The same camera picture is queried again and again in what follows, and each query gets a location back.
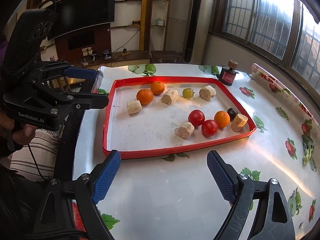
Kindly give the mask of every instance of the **red label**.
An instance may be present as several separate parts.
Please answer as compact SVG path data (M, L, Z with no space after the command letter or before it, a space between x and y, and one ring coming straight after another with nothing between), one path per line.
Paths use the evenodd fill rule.
M221 79L225 82L233 83L233 81L235 80L235 76L236 74L230 74L228 72L224 72Z

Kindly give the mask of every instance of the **floral tablecloth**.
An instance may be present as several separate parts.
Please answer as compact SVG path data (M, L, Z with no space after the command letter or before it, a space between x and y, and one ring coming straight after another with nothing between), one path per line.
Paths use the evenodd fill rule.
M116 79L141 75L216 78L220 67L150 64L101 70L100 88L109 92ZM105 200L98 203L115 239L213 239L230 206L207 168L206 156L211 150L253 180L278 179L288 200L296 239L313 228L320 216L316 205L320 197L318 123L294 94L256 64L252 74L238 73L228 89L252 117L257 131L249 138L197 151L123 160ZM103 110L86 111L74 178L103 161L103 120ZM257 203L252 202L240 239L247 239Z

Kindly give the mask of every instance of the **flat screen tv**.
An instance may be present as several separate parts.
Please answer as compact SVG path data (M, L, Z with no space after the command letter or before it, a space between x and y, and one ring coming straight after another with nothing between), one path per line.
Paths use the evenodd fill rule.
M85 27L115 21L115 0L57 1L58 20L48 33L48 40Z

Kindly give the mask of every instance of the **bottle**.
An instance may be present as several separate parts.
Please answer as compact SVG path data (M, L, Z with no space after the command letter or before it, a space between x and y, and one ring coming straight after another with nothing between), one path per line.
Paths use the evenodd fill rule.
M229 60L228 66L223 65L220 74L217 75L218 80L226 86L231 86L237 74L235 71L237 67L237 62Z

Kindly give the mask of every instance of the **brown bottle cap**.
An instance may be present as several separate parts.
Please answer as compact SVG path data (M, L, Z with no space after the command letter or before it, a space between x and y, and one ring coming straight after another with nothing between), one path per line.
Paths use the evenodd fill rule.
M238 67L238 63L233 60L229 60L228 66L233 69L236 69Z

